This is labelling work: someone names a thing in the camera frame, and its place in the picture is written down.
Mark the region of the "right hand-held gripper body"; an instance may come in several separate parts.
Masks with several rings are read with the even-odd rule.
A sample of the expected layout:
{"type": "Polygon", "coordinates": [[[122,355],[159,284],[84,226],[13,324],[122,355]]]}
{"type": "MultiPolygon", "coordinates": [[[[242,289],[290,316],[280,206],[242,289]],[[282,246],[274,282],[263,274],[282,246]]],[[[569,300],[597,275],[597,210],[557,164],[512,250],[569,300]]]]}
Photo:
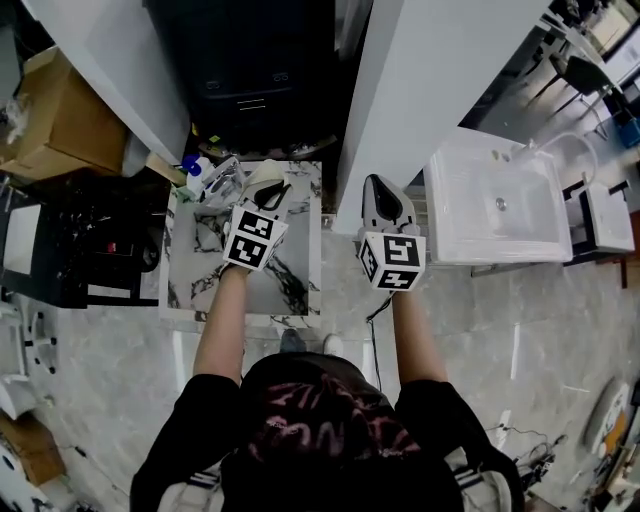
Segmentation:
{"type": "Polygon", "coordinates": [[[426,238],[411,200],[397,186],[387,185],[389,198],[362,195],[358,260],[374,289],[410,291],[426,267],[426,238]]]}

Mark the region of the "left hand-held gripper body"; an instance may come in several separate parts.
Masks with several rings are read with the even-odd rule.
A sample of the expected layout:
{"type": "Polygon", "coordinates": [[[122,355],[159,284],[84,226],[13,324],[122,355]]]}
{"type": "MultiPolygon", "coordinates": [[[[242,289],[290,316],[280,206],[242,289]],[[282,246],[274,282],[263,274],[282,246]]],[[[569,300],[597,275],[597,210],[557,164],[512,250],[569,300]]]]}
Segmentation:
{"type": "Polygon", "coordinates": [[[293,187],[285,179],[249,185],[225,224],[223,260],[226,266],[261,271],[283,241],[293,187]]]}

